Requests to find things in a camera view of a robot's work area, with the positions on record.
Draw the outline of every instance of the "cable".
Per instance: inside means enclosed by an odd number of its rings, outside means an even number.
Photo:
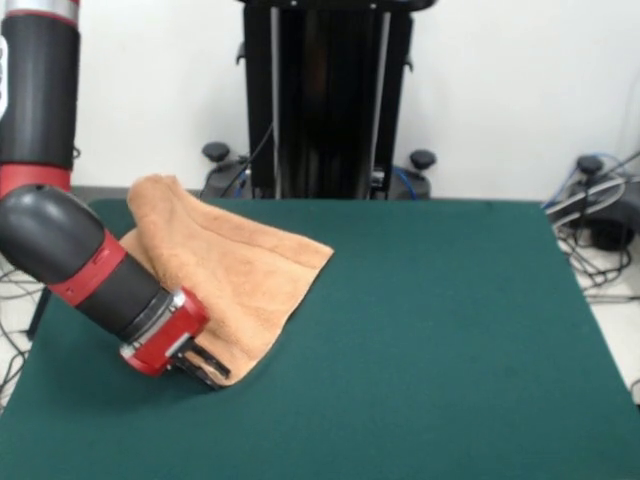
[[[9,296],[0,296],[0,300],[16,300],[18,298],[24,298],[27,296],[31,296],[33,298],[33,295],[35,295],[36,293],[39,293],[42,291],[42,289],[44,287],[38,288],[36,290],[32,290],[29,291],[26,289],[26,287],[24,285],[42,285],[41,282],[38,282],[37,280],[5,280],[9,275],[13,274],[13,273],[17,273],[17,270],[12,270],[10,272],[7,272],[3,275],[0,276],[0,283],[4,283],[7,285],[13,285],[16,288],[19,288],[20,290],[22,290],[24,292],[24,294],[20,294],[20,295],[9,295]]]
[[[558,241],[561,245],[561,250],[566,255],[569,265],[575,274],[586,277],[590,281],[590,284],[582,289],[589,300],[591,296],[589,296],[588,292],[618,280],[622,276],[622,273],[631,265],[633,258],[630,250],[625,248],[625,243],[628,239],[628,225],[624,225],[620,232],[620,245],[617,248],[617,251],[620,253],[618,265],[616,267],[600,268],[578,250],[578,248],[593,248],[593,245],[581,243],[581,237],[585,231],[586,215],[589,210],[587,205],[589,204],[590,191],[584,185],[582,187],[584,188],[584,192],[582,193],[584,193],[585,197],[581,200],[581,210],[579,213],[572,215],[572,219],[580,219],[579,225],[574,227],[570,235],[558,233]],[[605,299],[594,299],[594,303],[599,302],[600,300],[602,302],[606,301]]]
[[[553,223],[553,227],[559,228],[577,218],[580,218],[581,216],[584,216],[585,214],[591,215],[592,213],[596,213],[596,212],[599,212],[600,210],[604,210],[605,208],[610,207],[611,205],[613,205],[614,203],[616,203],[618,200],[622,198],[626,189],[627,189],[626,182],[620,184],[620,188],[618,189],[618,192],[615,195],[612,195],[611,198],[608,198],[607,200],[604,200],[603,202],[600,202],[597,205],[587,208],[584,212],[580,212],[580,213],[576,212],[570,215],[566,215],[565,217],[562,217],[560,220],[556,220]]]
[[[610,153],[606,153],[606,152],[593,152],[593,153],[590,154],[590,156],[598,157],[600,159],[606,158],[608,160],[611,160],[616,165],[618,165],[622,169],[623,172],[626,173],[626,171],[627,171],[626,166],[622,164],[622,160],[620,160],[615,155],[611,155]]]
[[[409,190],[409,195],[411,195],[411,200],[417,200],[418,195],[416,195],[416,191],[413,189],[411,182],[402,171],[402,169],[399,167],[393,167],[393,173],[395,173],[397,177],[402,181],[402,183],[404,183],[404,186],[407,187],[407,190]]]
[[[614,178],[612,180],[607,180],[606,182],[602,182],[602,183],[599,183],[598,185],[594,185],[593,187],[589,188],[587,192],[576,193],[575,195],[572,195],[566,200],[560,203],[557,203],[552,207],[546,208],[545,211],[547,214],[555,213],[559,210],[562,210],[563,208],[573,205],[576,202],[579,202],[587,195],[593,195],[595,193],[602,192],[603,190],[607,190],[609,188],[618,187],[623,183],[628,184],[628,183],[639,183],[639,182],[640,182],[640,176],[628,177],[628,178],[619,177],[619,178]]]
[[[569,182],[571,181],[571,179],[573,178],[573,176],[576,174],[577,171],[578,171],[578,167],[573,167],[571,169],[571,171],[569,172],[569,175],[567,175],[567,178],[565,178],[564,182],[562,182],[562,185],[560,185],[560,188],[558,188],[556,193],[554,193],[551,196],[551,198],[542,205],[543,209],[547,209],[553,206],[554,202],[558,199],[560,195],[562,195],[562,192],[564,192],[565,188],[567,188],[567,185],[569,185]]]
[[[271,133],[273,132],[273,123],[271,124],[271,126],[269,127],[269,129],[267,130],[267,133],[265,133],[264,138],[262,139],[262,141],[260,142],[260,144],[258,145],[258,147],[256,148],[255,152],[253,152],[251,154],[251,156],[249,157],[249,159],[247,160],[247,163],[242,167],[242,169],[233,177],[233,179],[229,182],[229,184],[225,187],[225,189],[222,191],[222,193],[220,194],[219,198],[224,198],[224,196],[229,193],[229,190],[231,190],[231,187],[238,181],[238,179],[246,173],[246,171],[249,169],[249,167],[251,166],[251,164],[253,163],[253,161],[255,160],[255,158],[258,156],[258,154],[260,153],[260,151],[262,150],[262,148],[266,145],[267,141],[269,140],[269,137],[271,136]]]
[[[22,373],[25,362],[27,361],[27,355],[29,354],[30,351],[31,350],[24,350],[24,351],[20,350],[13,357],[11,357],[11,360],[9,360],[9,366],[7,367],[7,371],[5,372],[4,378],[0,383],[0,400],[8,396],[8,394],[5,393],[5,390],[11,384],[11,382],[14,381],[16,378],[18,378],[18,376],[20,376],[20,374]],[[15,372],[12,372],[13,364],[18,358],[22,359],[22,363],[20,364],[20,366]]]
[[[0,283],[13,283],[13,284],[19,283],[19,284],[37,284],[37,285],[41,284],[41,282],[38,282],[37,280],[33,280],[32,278],[29,278],[28,280],[9,280],[8,278],[14,273],[20,273],[20,271],[17,268],[13,268],[8,272],[5,272],[0,267],[0,272],[2,272],[2,275],[0,275]]]
[[[602,172],[600,175],[598,175],[595,180],[602,180],[603,178],[606,178],[607,176],[609,176],[610,174],[620,170],[621,168],[626,167],[627,165],[629,165],[631,162],[633,162],[634,160],[640,158],[640,151],[637,151],[636,153],[634,153],[633,155],[631,155],[630,157],[628,157],[626,160],[623,160],[622,162],[620,162],[618,165],[616,165],[615,167],[611,167],[609,170],[605,170],[604,172]]]
[[[246,182],[246,180],[247,174],[245,172],[238,180],[238,188],[236,188],[236,192],[233,194],[234,198],[240,198],[242,196],[242,190],[244,189],[243,182]]]
[[[24,293],[21,293],[19,295],[0,295],[0,300],[19,300],[21,298],[31,297],[31,299],[35,302],[36,299],[34,295],[38,293],[42,293],[42,289],[32,290],[32,291],[25,290]]]
[[[26,334],[29,330],[11,330],[7,332],[9,335],[17,335],[18,333]],[[0,333],[0,338],[4,337],[4,333]]]

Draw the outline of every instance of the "floor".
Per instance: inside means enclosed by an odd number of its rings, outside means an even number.
[[[631,246],[631,251],[638,261],[634,262],[617,282],[591,293],[640,295],[640,241],[636,241]],[[588,255],[599,266],[613,266],[619,260],[617,255],[595,250],[589,251]],[[6,261],[1,258],[0,268],[5,273],[11,270]],[[19,283],[17,285],[6,283],[8,279]],[[0,282],[0,320],[2,326],[10,333],[16,346],[24,351],[30,348],[30,342],[26,336],[23,333],[11,332],[23,331],[29,325],[38,297],[38,293],[33,292],[37,292],[40,287],[32,282],[32,279],[19,272],[3,278]],[[640,384],[637,383],[640,381],[640,301],[616,305],[592,305],[591,308],[618,365],[622,380],[627,388],[630,388],[634,383],[636,384],[631,395],[634,401],[640,404]],[[0,383],[15,355],[13,347],[0,333]],[[13,362],[12,372],[18,370],[21,363],[21,358],[16,358]],[[12,381],[9,387],[1,392],[0,410],[9,401],[15,381]]]

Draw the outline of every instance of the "black cable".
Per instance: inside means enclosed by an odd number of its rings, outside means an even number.
[[[37,280],[10,280],[9,277],[14,273],[19,273],[19,271],[14,268],[13,270],[10,270],[0,275],[0,283],[22,284],[22,285],[24,284],[40,285],[41,283],[41,282],[38,282]]]
[[[563,250],[563,252],[574,272],[589,279],[590,285],[582,289],[586,294],[593,289],[601,288],[618,280],[622,276],[622,273],[631,265],[633,258],[630,250],[628,248],[624,248],[625,239],[629,230],[628,225],[623,226],[620,237],[620,247],[618,249],[620,252],[620,259],[617,267],[602,269],[582,255],[578,250],[579,248],[593,247],[593,245],[581,243],[581,238],[586,230],[586,211],[589,204],[589,190],[585,185],[583,185],[583,187],[585,188],[585,197],[581,205],[580,215],[576,219],[578,225],[574,227],[570,235],[559,235],[558,240],[568,250]]]
[[[267,133],[265,133],[264,137],[260,141],[260,144],[258,145],[258,148],[256,148],[255,152],[253,152],[251,156],[249,156],[249,153],[247,153],[246,155],[242,155],[240,157],[240,160],[241,160],[240,164],[244,163],[244,165],[242,166],[240,171],[233,177],[231,182],[229,182],[229,184],[225,187],[225,189],[222,191],[222,194],[220,195],[219,198],[223,198],[227,193],[229,193],[229,190],[231,190],[231,187],[233,187],[233,185],[238,181],[238,179],[249,169],[249,167],[251,166],[255,158],[258,156],[262,148],[267,143],[267,140],[269,140],[269,135],[272,132],[273,132],[273,123],[269,126]],[[207,174],[207,177],[204,180],[204,186],[202,187],[202,190],[200,190],[200,193],[198,194],[198,199],[202,200],[202,197],[204,196],[204,192],[206,191],[207,186],[211,181],[211,178],[216,173],[218,173],[218,170],[216,168],[212,168],[211,171]]]
[[[20,352],[16,353],[13,357],[11,357],[11,360],[9,360],[9,366],[7,367],[7,371],[5,372],[4,378],[0,383],[0,408],[1,409],[4,409],[1,402],[3,398],[3,393],[6,390],[6,388],[11,384],[11,382],[13,382],[16,378],[18,378],[18,376],[22,373],[25,362],[27,360],[27,354],[29,352],[30,350],[25,350],[25,351],[20,350]],[[18,367],[18,369],[15,372],[11,373],[11,371],[13,370],[13,364],[18,358],[22,358],[22,364]]]
[[[21,293],[19,295],[0,295],[0,300],[20,300],[21,298],[27,298],[27,297],[31,297],[31,299],[35,302],[36,298],[34,297],[34,295],[38,294],[38,293],[42,293],[42,289],[38,289],[38,290],[31,290],[31,291],[27,291],[25,289],[24,293]]]
[[[11,330],[10,332],[7,332],[7,334],[9,334],[9,335],[17,335],[19,333],[26,334],[27,332],[28,332],[28,330]],[[0,338],[2,338],[4,336],[5,336],[4,333],[0,333]]]
[[[609,170],[605,170],[604,172],[599,174],[597,177],[595,177],[595,181],[602,180],[603,178],[606,178],[609,174],[611,174],[613,172],[616,172],[616,171],[620,170],[621,168],[626,167],[628,164],[630,164],[631,162],[633,162],[634,160],[636,160],[638,158],[640,158],[640,151],[634,153],[633,155],[631,155],[630,157],[626,158],[622,162],[614,165]]]
[[[262,141],[260,142],[260,144],[258,145],[258,147],[256,148],[256,150],[251,154],[251,156],[247,160],[247,163],[245,163],[245,165],[240,169],[240,171],[233,177],[233,179],[229,182],[229,184],[222,191],[222,193],[220,194],[219,198],[224,198],[224,196],[227,193],[229,193],[229,190],[231,190],[231,187],[233,187],[233,185],[238,181],[238,179],[249,169],[249,167],[251,166],[251,164],[253,163],[255,158],[262,151],[262,148],[267,144],[267,141],[269,140],[269,137],[271,136],[272,132],[273,132],[273,123],[271,124],[271,126],[267,130],[267,133],[264,134],[264,137],[263,137]]]

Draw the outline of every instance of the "tan towel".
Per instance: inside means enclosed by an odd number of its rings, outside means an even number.
[[[143,178],[129,192],[137,228],[122,245],[173,290],[202,301],[209,324],[197,343],[231,370],[220,385],[241,380],[269,351],[333,250],[206,205],[175,177]]]

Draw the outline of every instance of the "red joint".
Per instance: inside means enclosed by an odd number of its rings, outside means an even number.
[[[209,321],[200,300],[189,290],[182,292],[184,305],[133,355],[125,357],[129,365],[145,375],[161,375],[170,365],[172,351],[179,343],[200,335]]]
[[[124,260],[126,251],[118,240],[105,230],[104,242],[85,265],[69,280],[49,285],[72,307],[75,307],[91,295],[113,270]]]
[[[30,10],[28,8],[10,10],[10,11],[8,11],[6,13],[5,17],[6,18],[19,17],[19,16],[23,16],[23,15],[35,15],[35,16],[38,16],[38,17],[53,18],[55,20],[61,21],[62,23],[66,23],[67,25],[71,25],[74,28],[78,28],[78,22],[76,22],[74,20],[71,20],[70,18],[64,17],[62,15],[56,15],[55,13],[44,12],[42,10]]]
[[[58,167],[43,167],[28,163],[0,166],[0,198],[25,185],[52,185],[71,191],[71,172]]]

